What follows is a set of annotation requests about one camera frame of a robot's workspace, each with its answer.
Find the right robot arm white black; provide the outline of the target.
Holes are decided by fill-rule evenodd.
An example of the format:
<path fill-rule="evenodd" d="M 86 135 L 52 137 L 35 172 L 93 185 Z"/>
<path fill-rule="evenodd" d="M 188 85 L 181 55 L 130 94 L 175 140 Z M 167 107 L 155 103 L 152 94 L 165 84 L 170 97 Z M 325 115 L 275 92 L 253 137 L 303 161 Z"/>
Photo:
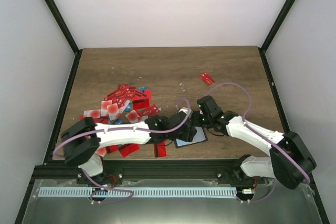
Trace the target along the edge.
<path fill-rule="evenodd" d="M 197 104 L 200 111 L 192 113 L 193 122 L 240 139 L 266 154 L 246 157 L 233 170 L 235 181 L 244 184 L 254 176 L 275 178 L 288 189 L 310 181 L 309 175 L 317 164 L 299 134 L 271 131 L 233 111 L 223 112 L 210 95 L 198 99 Z"/>

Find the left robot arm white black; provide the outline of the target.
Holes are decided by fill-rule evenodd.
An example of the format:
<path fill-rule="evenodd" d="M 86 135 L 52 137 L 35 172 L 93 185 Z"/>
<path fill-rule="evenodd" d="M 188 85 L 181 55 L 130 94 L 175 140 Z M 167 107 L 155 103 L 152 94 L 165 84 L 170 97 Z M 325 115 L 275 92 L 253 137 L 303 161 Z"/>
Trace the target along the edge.
<path fill-rule="evenodd" d="M 63 150 L 65 164 L 82 169 L 95 184 L 107 178 L 98 149 L 112 145 L 160 144 L 166 140 L 191 142 L 197 133 L 192 125 L 190 111 L 179 111 L 171 117 L 154 115 L 133 124 L 103 124 L 86 117 L 61 134 L 61 144 L 54 150 Z"/>

